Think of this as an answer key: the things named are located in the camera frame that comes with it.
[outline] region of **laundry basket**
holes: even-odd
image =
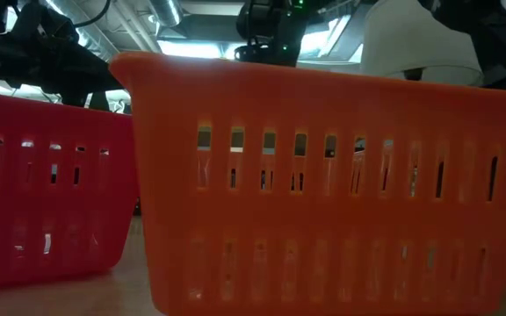
[[[138,187],[128,116],[0,96],[0,284],[108,269]]]
[[[482,314],[506,281],[506,92],[123,54],[169,315]]]

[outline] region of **white object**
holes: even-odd
[[[380,0],[366,16],[362,73],[404,79],[415,68],[424,82],[480,85],[483,78],[470,35],[442,25],[417,0]]]

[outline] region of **ceiling light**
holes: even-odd
[[[158,40],[157,43],[162,52],[167,55],[197,58],[221,57],[220,49],[214,43],[176,43],[167,40]]]

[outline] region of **fluorescent light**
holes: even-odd
[[[350,15],[341,18],[335,18],[328,22],[329,29],[327,31],[312,32],[305,34],[302,38],[300,54],[320,51],[318,56],[328,54],[335,45],[339,36],[343,32],[345,26],[351,19]]]
[[[360,44],[360,46],[357,48],[357,51],[350,57],[349,62],[360,63],[360,61],[362,60],[363,47],[364,47],[364,44]]]
[[[221,57],[218,45],[213,43],[175,43],[167,40],[158,40],[157,43],[162,52],[167,55],[198,58]]]
[[[332,25],[331,22],[336,21],[336,19],[329,22],[329,29],[331,30],[330,32],[332,33],[329,35],[327,43],[325,43],[325,45],[320,50],[320,53],[318,53],[317,55],[318,57],[322,57],[331,52],[331,49],[333,49],[333,46],[337,43],[341,34],[343,34],[344,28],[349,23],[349,20],[351,20],[350,15],[341,17],[341,19],[339,19],[339,21],[337,22],[338,25],[336,26],[335,30],[333,30],[335,23]]]
[[[5,23],[5,31],[9,32],[10,30],[12,30],[16,22],[17,22],[17,14],[11,7],[7,8],[7,22]]]
[[[314,50],[320,49],[327,43],[327,37],[329,31],[313,32],[304,35],[300,46],[300,54],[313,52]]]

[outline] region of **black equipment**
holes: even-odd
[[[18,19],[4,33],[8,7],[16,11]],[[22,83],[40,86],[46,93],[60,94],[64,104],[75,106],[83,106],[89,93],[122,89],[106,61],[77,44],[78,40],[69,18],[38,1],[25,4],[18,12],[17,0],[0,0],[0,80],[11,87],[20,88]]]

